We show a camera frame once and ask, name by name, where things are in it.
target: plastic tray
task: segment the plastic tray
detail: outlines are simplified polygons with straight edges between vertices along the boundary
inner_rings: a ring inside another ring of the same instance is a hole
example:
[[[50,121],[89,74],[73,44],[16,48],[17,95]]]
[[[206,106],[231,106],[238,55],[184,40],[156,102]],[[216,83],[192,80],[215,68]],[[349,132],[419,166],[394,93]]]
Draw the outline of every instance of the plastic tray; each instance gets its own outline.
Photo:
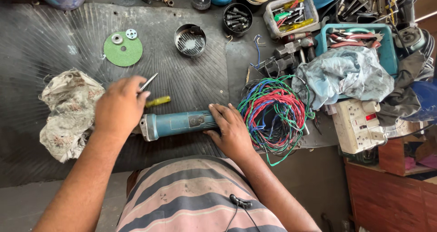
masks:
[[[328,28],[348,29],[348,28],[366,28],[374,29],[375,33],[384,34],[380,41],[381,46],[378,48],[379,63],[381,66],[393,77],[398,75],[398,58],[395,53],[395,46],[393,44],[393,38],[391,37],[391,30],[386,24],[326,24],[315,39],[319,42],[319,45],[315,48],[316,56],[319,56],[328,51],[328,45],[326,42],[326,30]]]
[[[319,14],[317,13],[317,10],[315,9],[313,0],[304,0],[303,1],[303,6],[305,7],[304,8],[304,15],[307,19],[313,18],[314,19],[313,23],[306,25],[304,27],[295,29],[295,30],[291,30],[291,31],[287,31],[287,32],[280,32],[279,28],[276,26],[276,21],[274,20],[272,10],[278,9],[278,8],[282,7],[285,3],[289,3],[292,1],[295,1],[295,0],[276,0],[276,1],[272,1],[272,2],[267,4],[266,11],[263,15],[263,19],[264,19],[264,22],[266,23],[267,29],[270,32],[270,37],[272,39],[281,38],[281,37],[287,36],[288,34],[291,34],[291,33],[300,32],[300,30],[302,30],[302,29],[312,27],[312,26],[316,25],[317,23],[319,23]]]

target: red switch light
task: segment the red switch light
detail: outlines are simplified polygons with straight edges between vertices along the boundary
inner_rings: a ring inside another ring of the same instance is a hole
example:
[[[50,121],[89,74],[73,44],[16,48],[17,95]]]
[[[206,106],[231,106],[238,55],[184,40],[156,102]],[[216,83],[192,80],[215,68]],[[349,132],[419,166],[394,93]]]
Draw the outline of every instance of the red switch light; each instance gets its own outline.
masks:
[[[372,113],[366,116],[366,121],[372,120],[376,118],[376,113]]]

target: grinder flange nut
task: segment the grinder flange nut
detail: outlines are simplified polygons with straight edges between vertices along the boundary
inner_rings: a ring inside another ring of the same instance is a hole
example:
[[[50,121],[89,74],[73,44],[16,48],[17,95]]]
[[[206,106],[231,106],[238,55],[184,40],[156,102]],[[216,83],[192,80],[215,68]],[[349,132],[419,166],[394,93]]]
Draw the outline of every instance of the grinder flange nut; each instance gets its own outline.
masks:
[[[119,45],[123,42],[123,37],[120,34],[114,34],[112,35],[111,40],[114,44]]]
[[[133,40],[133,39],[136,39],[137,34],[136,34],[136,31],[134,29],[128,29],[126,31],[126,36],[128,37],[128,39]]]

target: blue plastic tray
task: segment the blue plastic tray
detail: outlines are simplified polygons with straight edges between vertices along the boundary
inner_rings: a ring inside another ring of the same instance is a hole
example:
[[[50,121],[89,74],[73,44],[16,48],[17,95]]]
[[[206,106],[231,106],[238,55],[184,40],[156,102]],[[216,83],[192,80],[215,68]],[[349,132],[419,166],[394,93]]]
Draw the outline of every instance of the blue plastic tray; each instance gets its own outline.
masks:
[[[374,29],[375,33],[384,34],[380,41],[381,46],[378,48],[378,52],[381,54],[379,57],[379,63],[381,66],[393,77],[398,75],[398,58],[395,53],[395,46],[393,44],[393,38],[391,37],[391,30],[386,24],[326,24],[321,30],[320,34],[315,36],[315,39],[319,42],[319,45],[315,48],[315,54],[317,56],[328,51],[328,45],[326,43],[326,29],[348,29],[348,28],[366,28],[368,30]]]

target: hand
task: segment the hand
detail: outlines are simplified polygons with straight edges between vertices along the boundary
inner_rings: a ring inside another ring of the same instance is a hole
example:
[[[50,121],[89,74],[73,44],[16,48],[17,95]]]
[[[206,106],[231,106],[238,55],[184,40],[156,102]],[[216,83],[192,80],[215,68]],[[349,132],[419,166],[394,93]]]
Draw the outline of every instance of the hand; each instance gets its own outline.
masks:
[[[140,92],[139,84],[146,81],[141,76],[133,76],[111,84],[97,101],[94,133],[103,133],[106,137],[114,137],[124,143],[138,125],[145,99],[150,95],[150,91]]]
[[[232,104],[229,103],[228,106],[229,108],[218,104],[209,105],[209,110],[220,127],[221,137],[213,130],[204,133],[208,134],[231,160],[244,161],[257,153],[252,146],[252,140],[240,112]]]

